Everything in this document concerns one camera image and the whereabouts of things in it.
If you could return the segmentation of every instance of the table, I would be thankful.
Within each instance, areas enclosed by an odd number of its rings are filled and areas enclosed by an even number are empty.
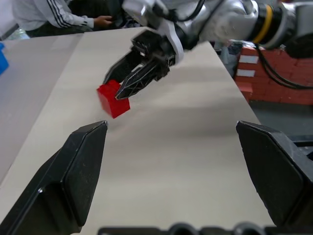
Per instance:
[[[186,54],[112,120],[96,88],[141,29],[84,34],[0,190],[0,220],[78,127],[107,119],[101,173],[81,234],[101,226],[272,224],[249,178],[236,121],[258,122],[209,43]]]
[[[0,76],[0,183],[81,36],[4,41],[10,67]]]

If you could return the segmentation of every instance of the white jacket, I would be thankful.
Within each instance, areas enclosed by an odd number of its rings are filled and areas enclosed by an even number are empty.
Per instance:
[[[18,25],[34,30],[46,22],[58,28],[87,25],[93,28],[93,18],[79,17],[71,13],[71,0],[13,0],[12,10]]]

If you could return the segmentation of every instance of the black stripe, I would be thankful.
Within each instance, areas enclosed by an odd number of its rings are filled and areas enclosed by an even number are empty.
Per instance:
[[[46,0],[46,1],[47,1],[48,5],[49,5],[49,7],[50,7],[50,10],[51,10],[51,12],[52,12],[52,14],[53,14],[53,17],[54,17],[56,23],[57,23],[61,28],[63,28],[64,26],[62,26],[62,25],[60,24],[60,22],[58,21],[56,15],[55,15],[55,12],[54,12],[53,9],[52,9],[51,3],[49,2],[49,0]]]
[[[64,20],[63,16],[61,15],[60,8],[57,6],[57,3],[55,2],[55,0],[51,0],[51,1],[54,2],[55,7],[58,9],[58,12],[59,12],[58,15],[59,15],[59,17],[61,18],[61,20],[63,21],[63,24],[65,24],[66,26],[75,26],[75,25],[70,24],[70,23],[68,23],[68,22],[66,22],[66,21]]]

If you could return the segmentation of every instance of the person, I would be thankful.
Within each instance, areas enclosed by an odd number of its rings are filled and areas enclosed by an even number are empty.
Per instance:
[[[105,0],[13,0],[12,10],[31,38],[98,31],[112,24]]]

